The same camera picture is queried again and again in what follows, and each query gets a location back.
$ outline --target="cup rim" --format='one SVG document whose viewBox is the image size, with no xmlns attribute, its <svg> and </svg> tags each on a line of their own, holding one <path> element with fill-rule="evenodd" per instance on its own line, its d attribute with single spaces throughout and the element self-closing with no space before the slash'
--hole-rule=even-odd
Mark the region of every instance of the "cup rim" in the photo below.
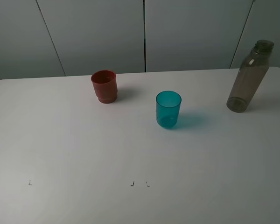
<svg viewBox="0 0 280 224">
<path fill-rule="evenodd" d="M 160 104 L 158 102 L 158 96 L 161 94 L 161 93 L 164 93 L 164 92 L 173 92 L 175 94 L 177 94 L 180 98 L 180 101 L 179 101 L 179 104 L 177 104 L 176 106 L 163 106 L 162 104 Z M 175 108 L 177 106 L 179 106 L 181 103 L 182 103 L 182 97 L 181 95 L 179 95 L 177 92 L 174 92 L 174 91 L 171 91 L 171 90 L 166 90 L 166 91 L 162 91 L 162 92 L 159 92 L 159 94 L 155 97 L 155 101 L 157 102 L 158 105 L 162 106 L 162 107 L 165 107 L 165 108 Z"/>
<path fill-rule="evenodd" d="M 112 79 L 111 79 L 109 82 L 106 82 L 106 83 L 97 83 L 97 82 L 95 82 L 95 81 L 93 80 L 93 77 L 94 77 L 95 75 L 98 75 L 99 73 L 101 73 L 101 72 L 106 72 L 106 71 L 112 73 Z M 91 76 L 90 79 L 91 79 L 91 81 L 92 81 L 93 83 L 95 83 L 95 84 L 105 85 L 105 84 L 108 84 L 108 83 L 112 82 L 115 78 L 116 78 L 116 73 L 115 73 L 114 71 L 111 71 L 111 70 L 101 70 L 101 71 L 95 72 L 95 73 Z"/>
</svg>

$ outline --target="teal cup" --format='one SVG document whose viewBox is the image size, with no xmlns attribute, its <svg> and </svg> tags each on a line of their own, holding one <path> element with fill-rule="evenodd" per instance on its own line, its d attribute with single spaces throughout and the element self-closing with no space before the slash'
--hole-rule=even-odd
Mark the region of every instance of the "teal cup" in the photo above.
<svg viewBox="0 0 280 224">
<path fill-rule="evenodd" d="M 171 128 L 177 123 L 181 102 L 181 96 L 173 91 L 163 91 L 157 95 L 157 122 L 161 127 Z"/>
</svg>

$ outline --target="cup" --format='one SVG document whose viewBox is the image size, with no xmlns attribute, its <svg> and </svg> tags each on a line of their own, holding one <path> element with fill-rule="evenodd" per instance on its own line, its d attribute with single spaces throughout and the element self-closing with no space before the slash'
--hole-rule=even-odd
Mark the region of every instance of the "cup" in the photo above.
<svg viewBox="0 0 280 224">
<path fill-rule="evenodd" d="M 163 91 L 157 95 L 157 122 L 161 127 L 171 128 L 177 123 L 181 102 L 181 96 L 173 91 Z"/>
<path fill-rule="evenodd" d="M 91 81 L 98 100 L 109 104 L 117 98 L 116 74 L 113 71 L 102 70 L 91 76 Z"/>
</svg>

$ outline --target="gray bottle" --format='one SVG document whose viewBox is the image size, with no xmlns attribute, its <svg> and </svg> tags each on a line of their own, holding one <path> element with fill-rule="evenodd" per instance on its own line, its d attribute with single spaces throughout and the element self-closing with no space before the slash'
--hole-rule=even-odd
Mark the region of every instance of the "gray bottle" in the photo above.
<svg viewBox="0 0 280 224">
<path fill-rule="evenodd" d="M 269 69 L 269 58 L 274 43 L 259 40 L 243 60 L 238 76 L 227 100 L 227 107 L 234 112 L 244 112 Z"/>
</svg>

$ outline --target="table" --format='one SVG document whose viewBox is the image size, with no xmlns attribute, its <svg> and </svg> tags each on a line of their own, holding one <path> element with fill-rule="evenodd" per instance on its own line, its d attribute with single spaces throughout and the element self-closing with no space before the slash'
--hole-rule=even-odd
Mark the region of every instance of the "table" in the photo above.
<svg viewBox="0 0 280 224">
<path fill-rule="evenodd" d="M 0 81 L 0 224 L 280 224 L 280 69 L 241 114 L 237 71 L 118 74 L 109 105 L 89 76 Z"/>
</svg>

